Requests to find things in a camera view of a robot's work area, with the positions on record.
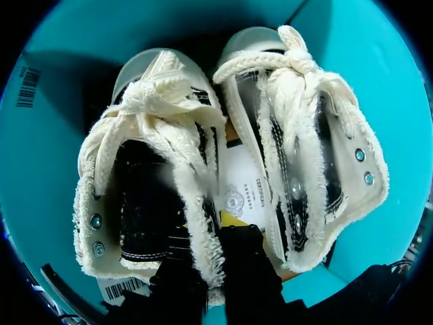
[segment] shoelace bow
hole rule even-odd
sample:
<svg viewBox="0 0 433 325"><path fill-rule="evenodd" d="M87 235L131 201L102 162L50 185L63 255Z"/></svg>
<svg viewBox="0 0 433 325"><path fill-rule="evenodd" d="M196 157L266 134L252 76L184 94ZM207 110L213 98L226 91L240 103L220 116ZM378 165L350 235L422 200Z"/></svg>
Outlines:
<svg viewBox="0 0 433 325"><path fill-rule="evenodd" d="M189 119L205 127L225 122L216 108L187 99L192 89L181 70L183 65L173 53L168 55L171 57L165 69L154 75L145 73L141 80L130 83L121 103L109 106L84 140L78 156L78 172L83 174L87 161L96 153L94 194L97 197L105 194L119 146L126 139L145 139L147 130L152 128L152 118L180 124ZM192 139L192 142L198 144L200 140Z"/></svg>
<svg viewBox="0 0 433 325"><path fill-rule="evenodd" d="M233 75L253 70L261 72L263 76L265 70L272 70L267 80L260 80L259 74L258 88L266 91L275 117L283 126L284 146L289 159L296 152L296 136L302 132L298 125L299 118L315 118L321 91L329 94L332 101L329 107L333 114L339 116L346 137L353 138L355 130L350 111L359 109L359 105L350 86L340 75L318 67L304 39L293 27L281 26L278 34L288 49L284 54L255 51L233 53L215 72L213 81L220 84Z"/></svg>

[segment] turquoise surface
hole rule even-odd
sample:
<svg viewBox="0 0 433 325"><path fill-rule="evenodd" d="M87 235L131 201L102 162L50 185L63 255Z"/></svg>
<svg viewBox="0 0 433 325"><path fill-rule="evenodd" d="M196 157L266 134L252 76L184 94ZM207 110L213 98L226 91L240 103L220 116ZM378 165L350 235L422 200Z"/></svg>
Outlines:
<svg viewBox="0 0 433 325"><path fill-rule="evenodd" d="M329 269L352 281L370 265L401 259L417 229L433 169L428 99L413 56L373 1L310 0L292 26L319 65L354 89L388 163L386 202L337 240Z"/></svg>
<svg viewBox="0 0 433 325"><path fill-rule="evenodd" d="M0 106L0 203L30 271L57 299L39 268L54 270L99 306L96 281L74 258L76 157L85 136L81 86L142 49L181 37L283 24L302 0L75 0L59 5L17 61ZM353 87L390 169L387 201L339 237L330 271L317 267L284 284L286 301L312 305L374 263L400 259L424 207L433 133L419 69L398 29L370 0L308 0L292 25L318 63ZM17 108L21 68L42 71L33 108ZM223 324L223 308L206 324Z"/></svg>

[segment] shoe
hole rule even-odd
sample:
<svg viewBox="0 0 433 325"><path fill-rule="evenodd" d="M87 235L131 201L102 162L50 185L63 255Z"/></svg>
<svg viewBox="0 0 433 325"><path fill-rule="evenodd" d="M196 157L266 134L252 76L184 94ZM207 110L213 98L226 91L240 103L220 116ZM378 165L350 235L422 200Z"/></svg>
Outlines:
<svg viewBox="0 0 433 325"><path fill-rule="evenodd" d="M223 283L225 121L184 54L150 49L124 65L78 157L74 246L86 274L149 283L162 260L190 258L209 288Z"/></svg>
<svg viewBox="0 0 433 325"><path fill-rule="evenodd" d="M238 32L213 81L268 181L268 245L282 267L312 269L388 195L382 149L352 89L318 67L290 26Z"/></svg>

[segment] frayed canvas edge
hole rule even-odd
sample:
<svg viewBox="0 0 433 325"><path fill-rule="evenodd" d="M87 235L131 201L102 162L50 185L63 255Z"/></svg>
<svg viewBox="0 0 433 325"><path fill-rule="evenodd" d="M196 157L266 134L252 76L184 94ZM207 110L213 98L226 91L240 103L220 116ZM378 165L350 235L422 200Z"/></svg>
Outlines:
<svg viewBox="0 0 433 325"><path fill-rule="evenodd" d="M223 249L218 238L208 232L208 221L203 209L205 193L198 188L196 174L185 159L187 148L182 155L175 152L163 133L171 133L172 127L164 121L155 120L154 128L143 129L143 137L155 152L166 157L173 164L173 177L177 191L185 203L185 218L191 241L194 265L210 288L223 284Z"/></svg>
<svg viewBox="0 0 433 325"><path fill-rule="evenodd" d="M282 255L277 254L275 251L275 246L279 246L280 248L283 247L282 242L282 236L279 228L279 222L276 214L276 208L279 201L285 201L285 195L284 195L284 186L283 181L281 179L281 169L279 166L279 159L278 159L278 153L277 153L277 146L275 144L275 140L272 136L272 126L271 121L269 119L270 115L270 107L269 107L269 101L266 94L266 91L260 91L260 110L258 111L257 116L257 123L259 125L259 132L260 132L260 140L263 146L263 152L265 156L265 161L263 162L265 164L265 168L267 171L267 181L269 182L269 187L272 190L272 198L269 205L269 217L267 218L267 225L266 225L266 231L267 231L267 240L268 243L271 245L274 253L277 255L279 259L282 261L285 261L286 258L284 256L284 251L282 252ZM286 223L286 231L291 230L290 224L288 223L288 214L286 209L283 210L284 215L284 222Z"/></svg>
<svg viewBox="0 0 433 325"><path fill-rule="evenodd" d="M317 105L316 97L311 105ZM309 214L306 226L306 237L308 238L302 252L296 252L293 248L286 253L287 261L282 265L293 272L305 272L320 263L321 255L326 255L323 249L323 233L325 229L325 214L327 204L327 181L325 178L325 160L315 122L305 114L300 116L298 123L294 126L297 132L299 146L298 151L302 161L303 184L307 197L307 213ZM292 243L290 234L288 242Z"/></svg>
<svg viewBox="0 0 433 325"><path fill-rule="evenodd" d="M198 189L193 169L188 164L177 161L174 166L175 183L185 203L194 264L210 288L221 286L225 277L225 258L218 238L208 232L208 221L203 210L204 193Z"/></svg>

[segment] cream canvas sneaker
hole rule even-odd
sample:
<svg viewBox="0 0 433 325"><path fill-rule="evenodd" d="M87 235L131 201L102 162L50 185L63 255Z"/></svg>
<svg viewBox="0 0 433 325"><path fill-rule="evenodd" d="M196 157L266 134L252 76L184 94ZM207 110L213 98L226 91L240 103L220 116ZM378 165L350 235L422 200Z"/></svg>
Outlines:
<svg viewBox="0 0 433 325"><path fill-rule="evenodd" d="M357 98L340 75L318 67L290 26L238 32L213 80L268 181L269 246L282 267L312 269L388 195L384 155Z"/></svg>
<svg viewBox="0 0 433 325"><path fill-rule="evenodd" d="M191 256L209 288L223 283L225 121L184 54L150 49L125 64L78 158L74 245L86 274L148 283L163 259Z"/></svg>

